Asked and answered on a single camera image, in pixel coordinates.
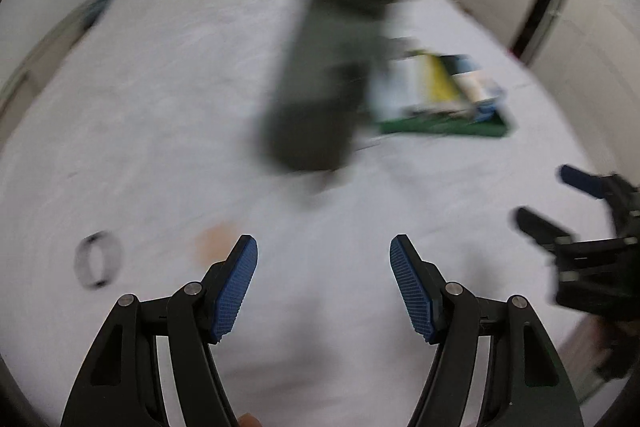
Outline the dark green fabric box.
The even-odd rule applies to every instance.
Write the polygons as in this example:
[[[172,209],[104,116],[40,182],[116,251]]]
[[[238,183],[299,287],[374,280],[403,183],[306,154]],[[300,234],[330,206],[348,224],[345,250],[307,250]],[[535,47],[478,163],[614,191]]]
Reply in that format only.
[[[368,84],[390,60],[388,13],[401,1],[309,0],[262,129],[279,166],[329,173],[346,165]]]

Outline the blue edged cloth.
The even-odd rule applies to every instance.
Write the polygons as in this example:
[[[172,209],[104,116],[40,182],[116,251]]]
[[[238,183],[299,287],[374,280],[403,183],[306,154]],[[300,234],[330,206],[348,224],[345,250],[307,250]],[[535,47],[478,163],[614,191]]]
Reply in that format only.
[[[486,121],[495,115],[504,99],[504,91],[469,55],[447,55],[450,76],[471,103],[476,121]]]

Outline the beige makeup sponge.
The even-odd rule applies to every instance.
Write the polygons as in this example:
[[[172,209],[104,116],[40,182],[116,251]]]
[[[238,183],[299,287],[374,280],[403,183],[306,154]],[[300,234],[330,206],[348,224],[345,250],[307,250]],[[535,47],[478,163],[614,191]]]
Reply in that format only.
[[[203,267],[226,260],[238,237],[239,233],[232,222],[221,222],[206,229],[195,241],[196,260]]]

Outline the green tray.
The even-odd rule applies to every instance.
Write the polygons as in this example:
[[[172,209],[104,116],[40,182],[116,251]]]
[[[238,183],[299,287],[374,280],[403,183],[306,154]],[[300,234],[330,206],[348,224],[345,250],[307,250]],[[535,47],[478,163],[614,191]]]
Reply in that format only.
[[[508,135],[511,131],[511,121],[503,110],[503,100],[494,116],[486,121],[476,121],[475,110],[471,103],[459,91],[459,98],[455,102],[431,105],[426,101],[426,96],[422,86],[422,54],[438,55],[450,76],[450,66],[446,59],[447,55],[435,54],[427,50],[410,50],[400,57],[391,60],[408,58],[410,61],[410,94],[412,95],[413,106],[407,118],[376,122],[369,109],[367,94],[367,109],[373,122],[381,132],[391,133],[419,133],[419,134],[439,134],[439,135],[465,135],[481,136],[482,138],[499,139]]]

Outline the blue clothes pile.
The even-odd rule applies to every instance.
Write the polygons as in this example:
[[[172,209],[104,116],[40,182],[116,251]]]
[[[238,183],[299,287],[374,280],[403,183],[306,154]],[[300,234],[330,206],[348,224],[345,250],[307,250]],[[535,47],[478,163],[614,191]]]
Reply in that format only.
[[[94,26],[112,1],[113,0],[93,0],[88,8],[85,9],[84,16],[82,17],[82,28],[88,30]]]

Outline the white bed sheet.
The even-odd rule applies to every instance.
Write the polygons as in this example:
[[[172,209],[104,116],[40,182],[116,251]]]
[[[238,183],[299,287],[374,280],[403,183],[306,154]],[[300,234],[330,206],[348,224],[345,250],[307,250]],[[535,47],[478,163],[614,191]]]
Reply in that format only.
[[[1,353],[57,424],[119,296],[164,297],[207,270],[195,241],[253,235],[257,270],[214,350],[235,412],[267,426],[403,426],[434,350],[413,332],[388,248],[483,297],[525,296],[562,343],[547,256],[511,225],[530,206],[588,237],[597,202],[555,170],[588,159],[537,79],[450,0],[412,0],[392,31],[468,54],[506,91],[503,139],[363,134],[329,183],[258,146],[305,0],[114,0],[1,154]]]

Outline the white wardrobe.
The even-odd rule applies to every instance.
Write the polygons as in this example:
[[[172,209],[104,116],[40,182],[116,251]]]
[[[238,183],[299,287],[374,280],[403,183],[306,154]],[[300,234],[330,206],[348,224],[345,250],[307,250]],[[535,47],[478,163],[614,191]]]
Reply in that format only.
[[[639,179],[639,0],[458,0],[540,80],[601,172]]]

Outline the yellow towel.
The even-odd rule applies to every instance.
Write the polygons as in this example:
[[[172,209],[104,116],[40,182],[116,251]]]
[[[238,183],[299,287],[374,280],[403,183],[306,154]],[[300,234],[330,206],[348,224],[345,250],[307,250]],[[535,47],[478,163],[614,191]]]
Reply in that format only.
[[[431,105],[455,102],[459,91],[438,55],[422,54],[422,86]]]

